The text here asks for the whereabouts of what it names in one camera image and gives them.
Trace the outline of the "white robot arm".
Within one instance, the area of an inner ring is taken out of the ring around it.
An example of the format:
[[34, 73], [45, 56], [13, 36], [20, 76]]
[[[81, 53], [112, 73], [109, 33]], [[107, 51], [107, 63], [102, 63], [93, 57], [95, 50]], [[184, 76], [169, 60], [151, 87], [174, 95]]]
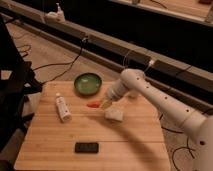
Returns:
[[125, 69], [106, 91], [101, 108], [119, 101], [127, 92], [136, 91], [171, 119], [196, 144], [193, 171], [213, 171], [213, 116], [200, 111], [155, 88], [138, 69]]

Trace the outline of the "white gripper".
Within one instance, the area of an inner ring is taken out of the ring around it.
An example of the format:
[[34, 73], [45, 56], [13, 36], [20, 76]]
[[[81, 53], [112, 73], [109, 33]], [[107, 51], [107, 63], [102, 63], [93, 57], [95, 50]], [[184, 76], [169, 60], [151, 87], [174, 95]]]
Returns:
[[103, 99], [101, 101], [100, 108], [107, 109], [112, 105], [112, 101], [120, 100], [129, 89], [124, 85], [124, 83], [118, 79], [112, 85], [110, 85], [106, 91], [106, 97], [108, 99]]

